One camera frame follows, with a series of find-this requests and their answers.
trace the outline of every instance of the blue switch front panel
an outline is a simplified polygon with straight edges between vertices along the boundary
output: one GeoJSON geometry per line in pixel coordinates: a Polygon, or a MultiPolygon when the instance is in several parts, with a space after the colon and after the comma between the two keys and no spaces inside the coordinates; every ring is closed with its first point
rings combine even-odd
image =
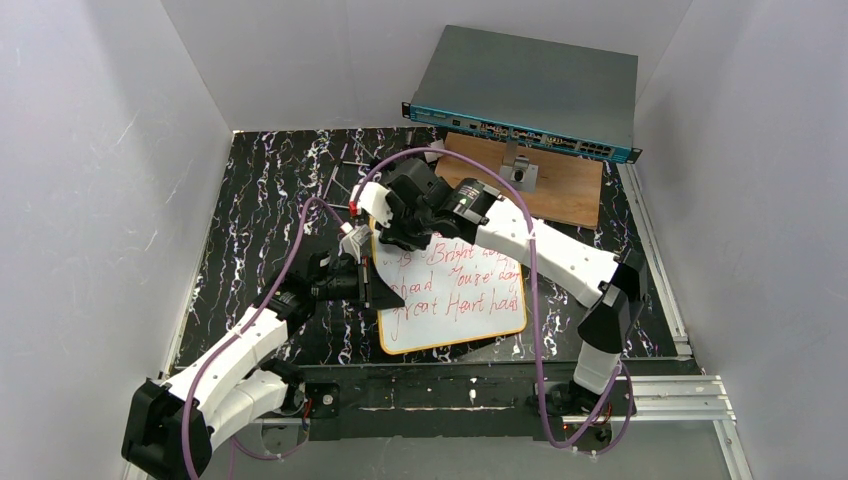
{"type": "Polygon", "coordinates": [[[521,125],[493,122],[484,118],[408,103],[403,104],[403,116],[416,122],[447,127],[451,130],[472,133],[492,140],[506,141],[512,138],[519,143],[532,147],[614,163],[634,163],[639,158],[639,154],[642,153],[642,150],[638,148],[564,137],[521,125]]]}

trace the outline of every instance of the black marble surface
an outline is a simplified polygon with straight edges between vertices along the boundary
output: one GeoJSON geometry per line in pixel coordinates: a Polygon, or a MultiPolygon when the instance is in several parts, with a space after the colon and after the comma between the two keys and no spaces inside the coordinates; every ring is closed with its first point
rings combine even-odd
{"type": "MultiPolygon", "coordinates": [[[[405,143],[406,128],[259,132],[236,135],[210,226],[197,284],[189,306],[177,368],[191,364],[244,314],[271,274],[282,267],[294,238],[299,206],[320,195],[340,159],[365,162],[384,158],[405,143]]],[[[416,144],[440,137],[435,129],[415,129],[416,144]]],[[[337,179],[348,188],[365,175],[364,168],[344,165],[337,179]]],[[[332,186],[327,200],[346,204],[348,197],[332,186]]],[[[596,230],[554,225],[558,230],[596,247],[621,252],[642,245],[627,198],[614,166],[604,168],[602,205],[596,230]]],[[[310,250],[338,248],[336,227],[319,210],[310,214],[304,246],[310,250]]],[[[541,314],[545,316],[544,356],[576,360],[581,341],[576,326],[585,309],[567,292],[542,278],[541,314]]],[[[675,356],[673,339],[651,280],[649,301],[633,330],[630,357],[675,356]]],[[[277,355],[300,365],[393,362],[500,362],[533,358],[528,320],[523,333],[440,347],[404,355],[380,348],[376,314],[337,302],[319,306],[315,317],[277,355]]]]}

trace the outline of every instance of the cable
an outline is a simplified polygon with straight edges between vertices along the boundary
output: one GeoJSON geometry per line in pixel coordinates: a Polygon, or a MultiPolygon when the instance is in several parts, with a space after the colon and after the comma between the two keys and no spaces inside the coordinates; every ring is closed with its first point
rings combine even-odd
{"type": "Polygon", "coordinates": [[[604,414],[604,420],[601,423],[594,423],[595,427],[602,427],[609,423],[609,419],[612,417],[612,403],[607,403],[607,413],[604,414]]]}
{"type": "MultiPolygon", "coordinates": [[[[461,155],[456,152],[451,152],[450,150],[445,150],[442,148],[432,148],[432,147],[418,147],[418,148],[410,148],[409,150],[404,150],[402,152],[396,153],[389,158],[383,160],[378,163],[365,175],[365,178],[360,182],[362,186],[365,186],[374,176],[382,170],[386,165],[395,162],[401,158],[407,157],[409,155],[414,155],[417,153],[438,153],[441,155],[447,155],[449,157],[456,158],[462,162],[465,162],[473,167],[477,167],[479,170],[488,174],[490,177],[494,178],[501,184],[501,186],[506,189],[509,193],[512,194],[515,199],[515,204],[518,208],[521,209],[521,213],[524,216],[524,221],[527,223],[527,231],[533,231],[533,217],[530,215],[530,210],[527,208],[527,204],[524,202],[524,199],[521,198],[521,195],[512,187],[506,180],[502,179],[497,173],[486,167],[485,165],[476,162],[465,155],[461,155]]],[[[356,189],[356,194],[353,197],[353,205],[359,205],[359,197],[362,195],[362,188],[356,189]]],[[[536,385],[544,385],[545,384],[545,372],[542,361],[542,349],[540,348],[542,344],[542,329],[539,323],[539,280],[538,276],[538,266],[536,264],[536,237],[530,236],[529,239],[529,247],[530,247],[530,292],[532,297],[532,313],[533,313],[533,343],[536,346],[535,348],[535,364],[536,364],[536,385]]],[[[550,443],[555,448],[569,448],[571,447],[587,428],[598,418],[598,413],[600,412],[601,406],[606,403],[607,398],[609,397],[609,393],[612,390],[612,386],[615,383],[615,377],[621,372],[624,364],[619,362],[616,366],[615,371],[610,377],[610,381],[598,399],[598,403],[595,404],[595,408],[592,409],[592,412],[586,418],[586,421],[580,426],[577,432],[569,437],[565,442],[558,442],[554,438],[554,434],[551,431],[550,422],[548,422],[548,407],[545,403],[545,391],[543,388],[538,388],[537,395],[539,397],[539,413],[542,416],[542,430],[545,432],[545,438],[547,438],[548,443],[550,443]]]]}
{"type": "MultiPolygon", "coordinates": [[[[377,175],[377,173],[380,170],[382,170],[386,165],[388,165],[392,162],[395,162],[395,161],[397,161],[397,160],[399,160],[403,157],[409,156],[409,155],[413,155],[413,154],[416,154],[416,153],[427,153],[427,152],[438,153],[438,154],[441,154],[441,155],[448,155],[448,156],[454,157],[454,158],[456,158],[460,161],[463,161],[463,162],[465,162],[469,165],[477,167],[479,170],[483,171],[484,173],[486,173],[489,176],[491,176],[492,178],[494,178],[498,183],[501,184],[501,186],[504,189],[506,189],[509,193],[511,193],[513,195],[513,197],[515,198],[515,203],[519,207],[519,209],[521,209],[521,213],[524,216],[525,222],[527,223],[528,232],[533,231],[533,217],[530,215],[530,210],[527,208],[527,204],[524,202],[524,199],[512,187],[512,185],[507,183],[505,180],[500,178],[500,176],[498,174],[496,174],[495,172],[493,172],[491,169],[487,168],[486,166],[480,164],[479,162],[476,162],[476,161],[474,161],[474,160],[472,160],[472,159],[470,159],[470,158],[468,158],[464,155],[461,155],[461,154],[458,154],[458,153],[455,153],[455,152],[451,152],[449,150],[445,150],[445,149],[441,149],[441,148],[420,147],[420,148],[411,148],[411,149],[404,150],[402,152],[396,153],[396,154],[386,158],[385,160],[381,161],[374,168],[372,168],[368,172],[368,174],[365,175],[365,178],[362,179],[361,184],[365,185],[366,183],[371,181],[377,175]]],[[[358,188],[356,190],[356,194],[354,195],[354,198],[353,198],[353,204],[354,205],[357,205],[359,203],[359,197],[361,196],[361,194],[362,194],[362,188],[358,188]]],[[[253,316],[250,318],[250,320],[248,320],[248,322],[242,327],[241,333],[245,333],[246,330],[256,322],[256,319],[259,318],[259,315],[262,313],[262,311],[265,310],[265,307],[271,301],[271,298],[272,298],[274,292],[280,287],[280,284],[282,283],[283,279],[285,278],[285,275],[288,272],[288,269],[291,267],[291,264],[294,261],[295,254],[297,253],[297,250],[300,248],[300,243],[303,239],[303,226],[304,226],[304,223],[305,223],[306,215],[309,211],[310,205],[313,202],[320,203],[325,209],[327,209],[328,211],[331,212],[331,214],[336,219],[336,221],[338,221],[340,224],[343,223],[342,220],[341,220],[341,217],[339,217],[338,214],[336,214],[335,211],[332,210],[332,207],[330,207],[326,202],[324,202],[320,198],[311,197],[311,198],[306,200],[306,202],[303,204],[303,208],[301,209],[300,224],[298,226],[297,237],[295,238],[295,241],[292,244],[292,249],[289,252],[288,257],[286,258],[285,264],[283,265],[283,269],[280,271],[280,275],[277,277],[276,281],[274,282],[274,285],[268,291],[268,295],[266,295],[266,297],[263,299],[262,303],[259,305],[256,312],[253,314],[253,316]]],[[[539,348],[539,346],[542,345],[542,338],[541,338],[541,325],[539,323],[539,295],[538,295],[539,294],[539,283],[538,283],[538,278],[537,278],[537,276],[538,276],[538,266],[537,266],[537,259],[536,259],[536,239],[535,239],[534,236],[531,236],[529,238],[528,244],[529,244],[529,249],[530,249],[530,291],[531,291],[531,294],[532,294],[533,343],[536,345],[536,348],[535,348],[536,384],[537,385],[544,385],[545,378],[544,378],[544,366],[543,366],[543,359],[542,359],[542,351],[539,348]]],[[[209,358],[207,358],[206,361],[203,362],[203,364],[201,365],[201,367],[198,370],[197,375],[195,376],[194,380],[192,381],[192,384],[191,384],[189,391],[188,391],[187,401],[189,401],[189,408],[186,408],[183,411],[183,417],[182,417],[182,421],[181,421],[181,425],[180,425],[180,437],[181,437],[180,440],[181,440],[181,443],[182,443],[183,461],[185,462],[186,470],[188,471],[189,477],[192,480],[199,480],[198,475],[197,475],[197,471],[194,468],[194,463],[191,460],[191,449],[189,447],[190,444],[189,444],[189,433],[188,433],[188,422],[189,422],[191,410],[194,408],[194,393],[197,390],[197,386],[200,383],[200,379],[202,378],[202,376],[206,372],[206,370],[209,368],[209,365],[211,365],[211,363],[218,356],[220,356],[221,353],[224,350],[226,350],[230,345],[232,345],[236,341],[236,339],[238,339],[238,338],[239,337],[236,336],[236,335],[230,337],[226,342],[224,342],[220,347],[218,347],[214,352],[212,352],[212,354],[209,356],[209,358]]],[[[619,364],[616,366],[615,371],[613,372],[613,375],[610,378],[609,383],[607,384],[606,388],[604,389],[603,393],[601,394],[600,398],[598,399],[598,403],[595,404],[595,408],[592,409],[592,412],[589,414],[589,416],[586,418],[586,421],[583,422],[583,424],[580,426],[580,428],[577,430],[577,432],[574,435],[572,435],[565,442],[557,442],[556,439],[554,438],[553,432],[551,431],[550,423],[548,422],[548,412],[547,412],[547,405],[545,403],[545,398],[544,398],[544,395],[545,395],[544,390],[541,389],[541,388],[537,389],[538,390],[537,395],[539,397],[539,410],[540,410],[539,413],[540,413],[541,418],[542,418],[542,430],[545,432],[545,437],[547,438],[548,443],[550,443],[555,448],[568,448],[571,445],[573,445],[583,435],[583,433],[586,431],[586,429],[594,422],[594,420],[597,419],[601,406],[604,403],[606,403],[606,400],[609,397],[609,393],[612,390],[613,384],[615,383],[614,382],[615,377],[622,371],[622,369],[625,369],[625,372],[626,372],[626,367],[624,366],[624,364],[619,362],[619,364]]],[[[611,447],[615,446],[618,443],[622,434],[626,431],[627,425],[629,424],[629,420],[630,420],[629,414],[630,414],[630,411],[632,411],[632,405],[633,405],[632,384],[631,384],[631,394],[630,394],[630,405],[631,405],[631,409],[628,411],[628,417],[625,418],[625,422],[624,422],[624,425],[622,426],[621,434],[619,434],[612,442],[610,442],[610,445],[608,445],[606,448],[604,448],[603,450],[601,450],[598,453],[604,453],[606,451],[609,451],[609,449],[611,447]]],[[[238,448],[239,447],[239,443],[237,443],[238,441],[234,440],[234,442],[235,442],[236,448],[238,448]]],[[[296,446],[291,451],[287,452],[285,455],[287,456],[287,455],[294,453],[295,451],[297,451],[297,449],[300,448],[301,445],[303,445],[303,444],[296,446]]],[[[240,450],[242,450],[242,452],[244,452],[245,454],[247,454],[247,452],[248,452],[247,449],[240,449],[240,450]]]]}
{"type": "MultiPolygon", "coordinates": [[[[280,288],[280,284],[283,283],[283,279],[285,278],[286,273],[288,273],[289,268],[291,267],[291,264],[294,261],[294,257],[297,254],[297,250],[300,248],[300,242],[303,240],[303,226],[306,223],[306,217],[309,213],[309,207],[314,202],[317,202],[321,206],[323,206],[324,209],[329,211],[340,224],[343,224],[341,217],[339,217],[338,214],[333,211],[333,208],[330,207],[330,205],[327,204],[327,202],[325,202],[324,200],[321,200],[318,197],[310,197],[306,200],[306,202],[304,202],[303,207],[300,210],[300,224],[297,228],[297,236],[294,239],[294,243],[292,244],[292,248],[289,252],[288,257],[286,257],[286,261],[283,264],[283,269],[280,270],[280,274],[274,281],[274,285],[268,290],[268,294],[262,300],[262,303],[259,304],[259,307],[256,309],[256,312],[253,313],[253,316],[250,317],[250,320],[248,320],[247,323],[245,323],[244,326],[241,328],[241,333],[247,332],[247,329],[250,328],[250,326],[256,322],[256,319],[259,318],[259,315],[262,314],[262,312],[265,310],[265,307],[267,307],[268,303],[271,301],[271,298],[273,298],[274,292],[276,292],[277,289],[280,288]]],[[[191,382],[191,386],[188,389],[188,395],[186,396],[186,405],[188,406],[188,408],[183,409],[183,416],[180,425],[180,442],[182,443],[183,462],[185,463],[186,471],[188,472],[189,478],[191,478],[191,480],[200,480],[199,476],[197,475],[197,470],[195,470],[194,468],[194,462],[191,459],[191,444],[189,443],[188,434],[189,418],[191,417],[192,410],[196,408],[194,393],[197,391],[197,386],[200,384],[200,379],[203,378],[203,374],[206,373],[206,370],[209,368],[209,365],[211,365],[212,362],[214,362],[215,359],[218,358],[218,356],[220,356],[221,353],[224,352],[224,350],[226,350],[230,347],[230,345],[235,343],[238,338],[238,335],[231,336],[229,339],[227,339],[227,341],[221,344],[220,347],[215,349],[212,354],[209,355],[209,358],[207,358],[206,361],[204,361],[203,364],[200,366],[200,369],[197,371],[197,375],[195,375],[194,380],[191,382]]]]}
{"type": "Polygon", "coordinates": [[[283,411],[281,411],[280,416],[285,417],[285,418],[291,418],[291,417],[299,414],[303,410],[303,407],[305,405],[306,405],[306,399],[304,399],[302,402],[300,402],[300,406],[297,407],[297,410],[295,410],[293,412],[283,412],[283,411]]]}
{"type": "Polygon", "coordinates": [[[627,378],[627,393],[630,397],[630,401],[627,404],[627,414],[624,416],[624,423],[621,424],[621,431],[618,432],[618,435],[616,435],[615,438],[612,439],[609,445],[598,450],[597,452],[592,453],[593,455],[602,455],[604,453],[609,452],[616,445],[618,445],[618,442],[620,442],[621,439],[624,438],[624,434],[627,432],[627,427],[630,425],[630,419],[633,417],[633,406],[636,403],[633,399],[633,379],[630,377],[630,370],[627,369],[627,365],[625,365],[624,362],[621,362],[621,370],[624,372],[624,376],[627,378]]]}
{"type": "Polygon", "coordinates": [[[233,480],[236,472],[236,444],[230,441],[230,468],[227,469],[227,480],[233,480]]]}
{"type": "Polygon", "coordinates": [[[303,418],[300,420],[301,421],[301,428],[303,428],[303,431],[306,432],[307,434],[309,433],[309,424],[306,423],[306,417],[309,416],[309,412],[311,410],[312,410],[312,399],[310,398],[309,403],[306,405],[306,411],[303,412],[303,418]]]}

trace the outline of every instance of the white speckle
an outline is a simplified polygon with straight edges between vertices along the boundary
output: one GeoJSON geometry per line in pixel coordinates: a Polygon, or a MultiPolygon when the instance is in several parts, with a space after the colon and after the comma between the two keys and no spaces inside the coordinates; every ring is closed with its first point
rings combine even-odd
{"type": "Polygon", "coordinates": [[[124,129],[124,133],[122,133],[122,134],[121,134],[121,136],[120,136],[120,137],[118,137],[118,141],[117,141],[117,142],[115,142],[115,145],[113,145],[114,147],[117,147],[117,146],[118,146],[118,144],[119,144],[119,143],[121,143],[121,140],[123,140],[123,139],[124,139],[124,137],[126,136],[127,132],[129,132],[129,131],[130,131],[130,127],[132,127],[132,126],[133,126],[133,124],[135,123],[135,119],[136,119],[136,117],[138,117],[138,112],[140,112],[140,111],[141,111],[141,109],[139,109],[139,110],[136,110],[136,111],[135,111],[135,115],[133,115],[133,119],[132,119],[132,120],[130,120],[130,124],[129,124],[129,125],[127,125],[127,128],[125,128],[125,129],[124,129]]]}
{"type": "Polygon", "coordinates": [[[146,252],[146,251],[150,248],[150,246],[151,246],[151,245],[153,245],[153,239],[154,239],[154,238],[156,238],[156,235],[159,235],[159,230],[154,230],[154,231],[153,231],[153,236],[152,236],[152,237],[150,237],[150,241],[149,241],[149,242],[147,242],[147,246],[146,246],[146,247],[144,247],[144,251],[145,251],[145,252],[146,252]]]}

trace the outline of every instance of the white enclosure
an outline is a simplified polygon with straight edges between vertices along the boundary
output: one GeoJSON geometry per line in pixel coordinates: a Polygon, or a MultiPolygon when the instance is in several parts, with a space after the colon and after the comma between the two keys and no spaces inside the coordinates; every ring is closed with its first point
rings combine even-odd
{"type": "Polygon", "coordinates": [[[848,3],[698,1],[636,106],[695,358],[755,478],[846,478],[848,3]]]}
{"type": "Polygon", "coordinates": [[[120,477],[232,130],[403,125],[446,24],[639,56],[637,170],[696,358],[755,477],[845,477],[844,0],[6,3],[0,478],[120,477]]]}
{"type": "Polygon", "coordinates": [[[162,1],[227,124],[247,131],[405,124],[447,24],[638,55],[641,91],[690,2],[162,1]]]}
{"type": "Polygon", "coordinates": [[[80,0],[0,8],[0,127],[0,478],[120,478],[232,132],[162,5],[80,0]]]}

